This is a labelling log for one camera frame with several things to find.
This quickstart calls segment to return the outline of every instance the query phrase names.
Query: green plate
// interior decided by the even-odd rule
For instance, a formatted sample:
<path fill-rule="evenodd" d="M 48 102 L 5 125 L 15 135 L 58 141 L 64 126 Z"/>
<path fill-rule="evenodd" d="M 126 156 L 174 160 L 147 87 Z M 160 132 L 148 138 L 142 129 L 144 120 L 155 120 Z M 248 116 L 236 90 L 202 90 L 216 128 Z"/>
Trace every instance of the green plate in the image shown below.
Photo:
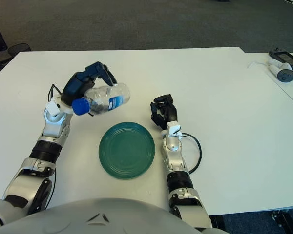
<path fill-rule="evenodd" d="M 123 122 L 111 127 L 99 146 L 101 165 L 111 176 L 133 179 L 152 164 L 155 145 L 151 134 L 143 126 Z"/>

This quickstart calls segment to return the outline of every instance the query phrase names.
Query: white table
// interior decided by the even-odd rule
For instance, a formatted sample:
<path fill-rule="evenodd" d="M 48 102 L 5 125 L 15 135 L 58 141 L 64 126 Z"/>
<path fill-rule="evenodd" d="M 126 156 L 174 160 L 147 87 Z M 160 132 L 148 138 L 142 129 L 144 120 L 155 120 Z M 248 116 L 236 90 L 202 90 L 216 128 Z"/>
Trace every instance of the white table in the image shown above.
<path fill-rule="evenodd" d="M 125 197 L 167 209 L 160 129 L 149 105 L 168 93 L 182 130 L 201 142 L 203 160 L 191 178 L 209 215 L 293 206 L 293 101 L 262 69 L 247 69 L 238 47 L 18 54 L 0 73 L 0 198 L 44 127 L 50 85 L 62 89 L 96 61 L 129 86 L 131 100 L 101 116 L 72 118 L 50 206 Z M 153 164 L 133 180 L 112 178 L 98 158 L 103 134 L 123 121 L 146 127 L 156 145 Z M 196 146 L 182 142 L 191 168 Z"/>

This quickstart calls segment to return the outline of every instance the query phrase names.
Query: black cable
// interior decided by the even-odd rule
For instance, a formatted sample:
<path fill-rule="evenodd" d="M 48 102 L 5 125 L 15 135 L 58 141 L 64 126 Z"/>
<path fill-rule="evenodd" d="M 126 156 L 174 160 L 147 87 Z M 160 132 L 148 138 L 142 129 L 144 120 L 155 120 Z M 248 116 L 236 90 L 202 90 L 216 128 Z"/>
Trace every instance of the black cable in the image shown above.
<path fill-rule="evenodd" d="M 52 199 L 52 196 L 53 196 L 53 193 L 54 193 L 54 189 L 55 189 L 55 182 L 57 181 L 57 168 L 55 168 L 55 173 L 54 173 L 54 184 L 53 184 L 53 190 L 52 190 L 52 193 L 51 193 L 51 196 L 50 196 L 50 199 L 47 203 L 47 205 L 45 206 L 45 209 L 47 209 L 51 199 Z"/>
<path fill-rule="evenodd" d="M 202 148 L 201 148 L 201 144 L 200 142 L 198 141 L 198 139 L 195 137 L 195 136 L 192 136 L 191 134 L 189 133 L 183 133 L 184 136 L 176 136 L 176 137 L 191 137 L 195 140 L 197 146 L 199 147 L 199 151 L 200 151 L 200 155 L 199 155 L 199 160 L 197 161 L 196 165 L 189 171 L 189 174 L 195 172 L 195 170 L 199 167 L 200 163 L 201 163 L 201 160 L 202 160 Z"/>
<path fill-rule="evenodd" d="M 55 84 L 52 84 L 52 85 L 51 85 L 51 88 L 50 88 L 50 90 L 49 90 L 49 93 L 48 93 L 48 101 L 50 101 L 51 98 L 53 97 L 53 88 L 55 88 L 56 91 L 58 91 L 58 93 L 59 93 L 60 95 L 62 95 L 62 93 L 61 93 L 61 91 L 58 89 L 58 87 L 57 87 Z"/>

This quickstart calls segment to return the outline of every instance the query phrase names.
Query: wire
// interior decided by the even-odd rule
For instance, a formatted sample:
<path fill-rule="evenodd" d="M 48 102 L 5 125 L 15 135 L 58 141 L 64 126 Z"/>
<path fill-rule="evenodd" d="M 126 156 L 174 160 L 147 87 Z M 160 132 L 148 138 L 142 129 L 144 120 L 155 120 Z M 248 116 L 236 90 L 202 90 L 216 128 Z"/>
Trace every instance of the wire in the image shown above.
<path fill-rule="evenodd" d="M 254 62 L 251 62 L 251 63 L 248 65 L 248 68 L 253 67 L 254 64 L 261 64 L 261 65 L 265 65 L 266 67 L 268 67 L 268 65 L 265 64 L 265 63 L 263 63 L 263 62 L 256 62 L 256 61 L 254 61 Z"/>
<path fill-rule="evenodd" d="M 60 95 L 62 95 L 62 93 L 61 93 L 61 91 L 58 89 L 58 87 L 57 87 L 55 84 L 52 84 L 52 85 L 51 85 L 51 88 L 50 88 L 50 90 L 49 90 L 49 93 L 48 93 L 48 101 L 50 101 L 51 98 L 53 97 L 53 88 L 55 88 L 56 91 L 58 91 L 58 93 L 59 93 Z"/>
<path fill-rule="evenodd" d="M 55 168 L 55 173 L 54 173 L 54 184 L 53 184 L 53 190 L 52 190 L 52 193 L 51 193 L 50 199 L 49 199 L 47 205 L 45 206 L 45 209 L 48 208 L 48 205 L 49 205 L 49 203 L 50 203 L 50 201 L 51 201 L 51 199 L 52 199 L 52 196 L 53 196 L 53 193 L 54 193 L 54 189 L 55 189 L 55 182 L 56 182 L 56 181 L 57 181 L 57 168 Z"/>
<path fill-rule="evenodd" d="M 199 165 L 201 163 L 201 160 L 202 160 L 202 148 L 201 148 L 200 142 L 198 141 L 198 139 L 195 136 L 192 136 L 189 133 L 183 133 L 183 134 L 184 134 L 183 136 L 176 136 L 176 137 L 191 137 L 191 138 L 193 138 L 195 140 L 197 146 L 199 147 L 199 151 L 200 151 L 199 159 L 198 159 L 196 165 L 189 171 L 189 174 L 191 174 L 191 173 L 195 172 L 195 170 L 199 167 Z"/>

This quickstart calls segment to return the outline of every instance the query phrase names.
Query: white device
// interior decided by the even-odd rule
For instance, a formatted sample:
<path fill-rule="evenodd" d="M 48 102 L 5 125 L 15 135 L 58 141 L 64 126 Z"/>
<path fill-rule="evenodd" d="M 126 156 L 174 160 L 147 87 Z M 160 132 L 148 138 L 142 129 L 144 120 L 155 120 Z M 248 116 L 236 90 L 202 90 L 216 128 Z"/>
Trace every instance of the white device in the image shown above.
<path fill-rule="evenodd" d="M 274 65 L 277 68 L 288 69 L 288 70 L 292 71 L 292 67 L 291 67 L 291 65 L 289 63 L 287 63 L 287 62 L 282 63 L 282 62 L 280 62 L 280 61 L 278 61 L 276 59 L 273 59 L 273 58 L 269 58 L 268 65 Z"/>
<path fill-rule="evenodd" d="M 278 68 L 275 65 L 269 65 L 268 68 L 281 82 L 287 83 L 293 80 L 293 71 L 290 69 Z"/>

